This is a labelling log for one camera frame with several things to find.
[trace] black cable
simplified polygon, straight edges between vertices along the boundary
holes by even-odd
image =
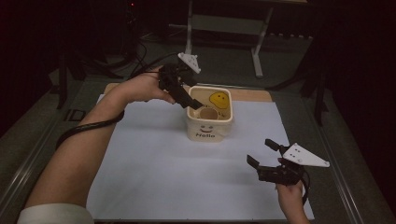
[[[145,57],[146,57],[146,54],[147,54],[147,52],[148,52],[148,49],[146,48],[146,46],[145,46],[144,44],[142,44],[142,42],[139,41],[138,44],[140,44],[140,45],[143,47],[144,53],[143,53],[143,56],[142,56],[141,59],[139,58],[138,55],[136,55],[136,59],[139,61],[139,63],[134,67],[134,70],[131,72],[131,74],[134,74],[134,71],[137,69],[137,67],[138,67],[139,65],[143,67],[143,66],[145,66],[145,65],[143,65],[143,63],[146,64],[146,63],[144,62],[144,59],[145,59]]]
[[[311,185],[311,178],[309,177],[309,174],[307,171],[304,172],[307,176],[307,181],[305,181],[304,178],[301,178],[301,181],[303,182],[304,188],[305,188],[305,194],[303,196],[303,205],[306,203],[306,200],[308,199],[308,191],[309,191],[309,186]]]
[[[103,128],[103,127],[106,127],[106,126],[108,126],[110,124],[119,122],[120,120],[122,120],[122,118],[124,116],[124,112],[125,111],[122,111],[114,119],[110,119],[110,120],[106,120],[106,121],[99,121],[99,122],[95,122],[95,123],[84,124],[84,125],[80,125],[80,126],[72,128],[72,129],[69,129],[68,131],[63,133],[61,135],[61,137],[59,137],[58,142],[56,143],[56,148],[58,148],[61,145],[61,143],[64,142],[64,140],[66,140],[67,138],[69,138],[72,135],[75,135],[77,133],[86,132],[86,131],[93,130],[93,129]]]
[[[137,75],[140,75],[140,74],[142,74],[142,73],[145,73],[146,70],[149,69],[149,68],[150,68],[152,65],[154,65],[155,63],[158,63],[158,62],[162,61],[163,59],[165,59],[165,58],[167,58],[167,57],[170,57],[170,56],[173,56],[173,55],[177,55],[177,54],[178,54],[177,52],[169,53],[169,54],[166,54],[166,55],[164,55],[164,56],[162,56],[162,57],[160,57],[160,58],[154,60],[152,63],[146,64],[146,66],[143,66],[142,68],[140,68],[140,69],[137,70],[136,72],[132,73],[132,74],[129,76],[128,79],[131,79],[131,78],[133,78],[133,77],[135,77],[135,76],[137,76]]]

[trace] cup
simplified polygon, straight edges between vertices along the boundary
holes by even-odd
[[[187,136],[191,141],[220,142],[233,124],[233,101],[227,89],[193,86],[191,98],[203,104],[194,110],[187,108]]]

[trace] white table surface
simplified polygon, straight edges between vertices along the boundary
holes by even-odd
[[[285,219],[275,184],[259,181],[247,154],[278,166],[270,138],[290,143],[276,103],[233,102],[220,143],[192,142],[186,112],[159,100],[133,103],[117,124],[87,209],[96,220],[259,221]],[[304,206],[313,219],[309,201]]]

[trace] wire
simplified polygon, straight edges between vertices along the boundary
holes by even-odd
[[[183,28],[181,28],[180,30],[173,32],[172,34],[169,34],[167,37],[171,37],[171,36],[174,36],[174,35],[178,35],[178,34],[184,32],[184,31],[187,31],[187,28],[184,28],[184,27],[183,27]],[[139,37],[139,39],[144,40],[144,41],[149,41],[149,42],[159,42],[159,41],[163,41],[163,38],[158,37],[157,35],[155,35],[155,34],[152,33],[152,32],[149,32],[149,33],[147,33],[147,34],[145,34],[145,35],[141,35],[141,36]]]
[[[141,67],[141,68],[140,68],[139,70],[137,70],[136,72],[133,71],[133,72],[131,73],[131,75],[129,76],[128,79],[131,79],[131,78],[133,78],[133,77],[136,77],[136,76],[139,75],[139,74],[145,73],[146,70],[147,70],[148,68],[150,68],[152,65],[154,65],[155,63],[158,63],[158,62],[162,61],[162,60],[165,59],[165,58],[168,58],[168,57],[170,57],[170,56],[177,55],[177,54],[178,54],[177,52],[172,52],[172,53],[166,54],[166,55],[164,55],[164,56],[162,56],[162,57],[160,57],[160,58],[154,60],[152,63],[146,64],[145,66]]]
[[[134,67],[134,70],[131,72],[131,74],[134,74],[134,71],[137,69],[137,67],[139,66],[139,64],[140,64],[140,66],[142,66],[142,67],[146,65],[146,63],[144,62],[144,59],[145,59],[145,57],[146,57],[146,54],[147,54],[147,52],[148,52],[148,49],[147,49],[146,46],[145,46],[144,44],[142,44],[140,41],[138,42],[138,44],[140,44],[140,45],[143,47],[143,49],[144,49],[145,51],[144,51],[144,54],[143,54],[143,56],[142,56],[142,59],[140,59],[139,56],[136,55],[136,59],[139,61],[139,63]]]
[[[308,191],[311,185],[311,177],[309,176],[309,173],[307,171],[304,171],[304,174],[306,174],[307,180],[301,178],[301,181],[303,182],[305,188],[305,194],[303,196],[303,204],[305,204],[306,200],[308,199]]]
[[[72,135],[75,135],[77,133],[86,132],[86,131],[93,130],[93,129],[103,128],[103,127],[106,127],[106,126],[111,125],[113,123],[119,122],[120,120],[122,120],[122,118],[124,116],[124,113],[125,113],[125,111],[122,111],[114,119],[110,119],[110,120],[106,120],[106,121],[99,121],[99,122],[95,122],[95,123],[84,124],[84,125],[80,125],[80,126],[72,128],[72,129],[69,129],[68,131],[63,133],[61,135],[61,137],[59,137],[58,142],[56,143],[56,148],[58,148],[61,145],[61,143],[64,142],[64,140],[66,140],[67,138],[69,138]]]

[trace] white sleeve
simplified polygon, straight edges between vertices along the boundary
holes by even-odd
[[[93,224],[93,218],[84,207],[69,203],[48,203],[25,208],[18,224]]]

